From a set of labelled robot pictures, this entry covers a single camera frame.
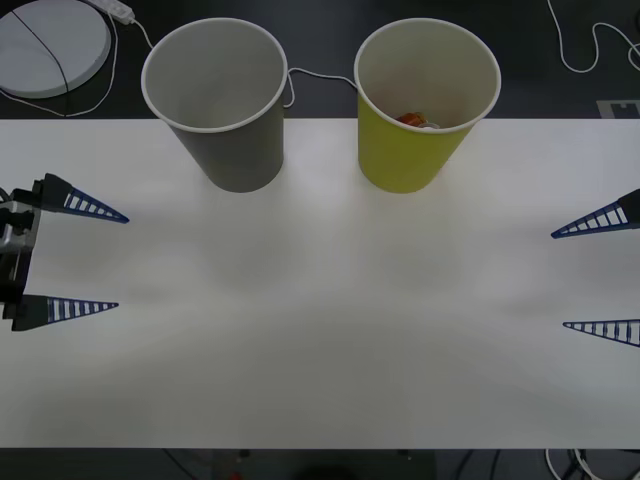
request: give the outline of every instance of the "black cable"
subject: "black cable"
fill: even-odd
[[[496,476],[496,467],[498,466],[498,460],[500,459],[500,452],[502,450],[496,450],[496,454],[493,456],[493,462],[491,462],[491,473],[489,474],[489,480],[493,480]]]
[[[56,62],[56,65],[58,65],[58,68],[60,69],[60,74],[62,75],[62,80],[64,80],[64,88],[66,90],[65,97],[64,97],[64,118],[66,118],[67,115],[69,114],[69,84],[67,83],[67,76],[64,74],[62,65],[60,65],[60,62],[58,61],[57,57],[53,54],[53,52],[49,49],[49,47],[47,47],[47,45],[42,41],[42,39],[38,35],[36,35],[36,32],[31,30],[29,25],[27,25],[24,22],[24,20],[20,18],[20,16],[15,12],[15,10],[11,10],[11,13],[13,13],[13,15],[18,20],[20,20],[20,23],[24,25],[24,27],[27,30],[29,30],[34,37],[36,37],[36,39],[42,44],[42,46],[47,50],[47,52],[49,52],[49,55],[51,55],[51,58],[53,58],[53,61]]]
[[[475,450],[469,450],[462,458],[462,460],[458,464],[458,468],[456,468],[456,471],[453,474],[453,477],[451,477],[453,480],[460,480],[462,471],[464,470],[465,465],[469,462],[469,459],[471,458],[471,455],[473,455],[473,452],[475,452]]]
[[[191,480],[198,480],[198,479],[195,477],[195,475],[193,475],[191,472],[189,472],[189,470],[187,470],[186,468],[184,468],[184,467],[182,466],[182,464],[181,464],[178,460],[176,460],[176,459],[175,459],[175,457],[174,457],[173,455],[171,455],[171,453],[169,452],[169,450],[167,450],[166,448],[163,448],[163,449],[162,449],[162,451],[163,451],[164,453],[166,453],[166,454],[167,454],[167,456],[171,459],[171,461],[172,461],[173,463],[175,463],[176,467],[178,467],[180,470],[182,470],[182,472],[183,472],[187,477],[189,477]]]

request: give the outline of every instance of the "gray paper cup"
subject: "gray paper cup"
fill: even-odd
[[[265,29],[210,18],[164,37],[142,69],[142,94],[220,188],[268,184],[283,159],[287,59]]]

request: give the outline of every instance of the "yellow paper cup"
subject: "yellow paper cup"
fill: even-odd
[[[355,61],[358,161],[383,190],[420,190],[438,173],[500,94],[500,67],[473,33],[453,23],[411,18],[369,36]],[[423,113],[440,129],[395,120]]]

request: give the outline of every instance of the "round white disc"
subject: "round white disc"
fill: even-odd
[[[109,55],[109,29],[101,15],[85,3],[38,0],[15,12],[56,56],[69,90],[89,80]],[[0,18],[0,88],[24,98],[66,92],[51,54],[11,12]]]

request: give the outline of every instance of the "paper cup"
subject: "paper cup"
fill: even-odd
[[[360,168],[390,192],[427,185],[500,93],[491,50],[464,28],[430,18],[375,31],[360,47],[354,69]],[[442,128],[395,120],[410,112]]]
[[[257,190],[283,160],[278,41],[243,20],[210,18],[164,37],[142,69],[142,94],[207,176],[232,192]]]

